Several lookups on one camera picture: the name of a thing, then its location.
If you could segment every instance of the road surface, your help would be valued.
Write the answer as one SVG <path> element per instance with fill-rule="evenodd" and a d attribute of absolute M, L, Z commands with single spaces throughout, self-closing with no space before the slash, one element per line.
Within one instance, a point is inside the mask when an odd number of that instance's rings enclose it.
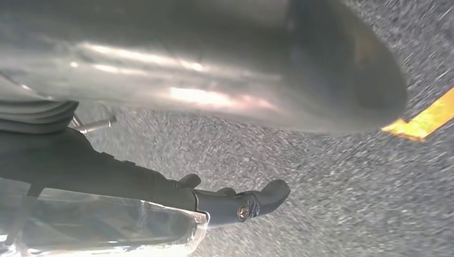
<path fill-rule="evenodd" d="M 454 86 L 453 0 L 351 0 L 404 65 L 411 119 Z M 82 104 L 90 121 L 102 109 Z M 210 231 L 194 256 L 454 256 L 454 121 L 413 142 L 381 131 L 333 137 L 216 118 L 122 109 L 97 150 L 202 188 L 292 194 L 269 217 Z"/>

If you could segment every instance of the motorcycle footpeg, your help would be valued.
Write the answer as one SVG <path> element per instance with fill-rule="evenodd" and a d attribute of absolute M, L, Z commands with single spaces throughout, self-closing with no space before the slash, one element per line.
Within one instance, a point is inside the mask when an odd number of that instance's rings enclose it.
<path fill-rule="evenodd" d="M 280 179 L 271 181 L 261 191 L 231 195 L 233 189 L 224 189 L 216 193 L 194 190 L 197 211 L 208 215 L 210 227 L 241 223 L 249 218 L 269 214 L 290 194 L 289 186 Z"/>

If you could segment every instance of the bolt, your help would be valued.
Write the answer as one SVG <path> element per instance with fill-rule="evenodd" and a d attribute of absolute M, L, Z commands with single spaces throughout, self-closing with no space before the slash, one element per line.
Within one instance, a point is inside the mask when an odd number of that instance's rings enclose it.
<path fill-rule="evenodd" d="M 247 206 L 247 205 L 241 206 L 240 208 L 238 208 L 237 214 L 238 214 L 238 219 L 241 222 L 246 221 L 249 218 L 249 206 Z"/>

